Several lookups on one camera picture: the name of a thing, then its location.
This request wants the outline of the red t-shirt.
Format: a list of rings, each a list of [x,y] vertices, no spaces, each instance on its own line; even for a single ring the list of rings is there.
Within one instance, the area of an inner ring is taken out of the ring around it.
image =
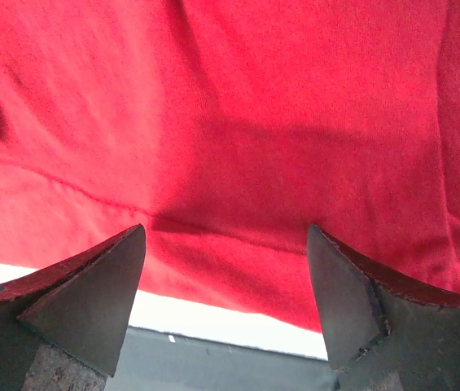
[[[0,1],[0,262],[135,224],[143,289],[309,330],[311,224],[460,292],[460,1]]]

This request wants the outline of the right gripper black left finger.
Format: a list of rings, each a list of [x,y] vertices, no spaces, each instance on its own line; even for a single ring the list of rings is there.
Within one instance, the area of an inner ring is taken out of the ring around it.
[[[137,224],[0,283],[0,390],[103,390],[116,372],[145,252]]]

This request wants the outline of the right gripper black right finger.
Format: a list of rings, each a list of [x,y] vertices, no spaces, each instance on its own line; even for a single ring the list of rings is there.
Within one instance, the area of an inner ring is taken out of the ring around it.
[[[460,390],[460,294],[422,283],[318,226],[307,255],[342,390]]]

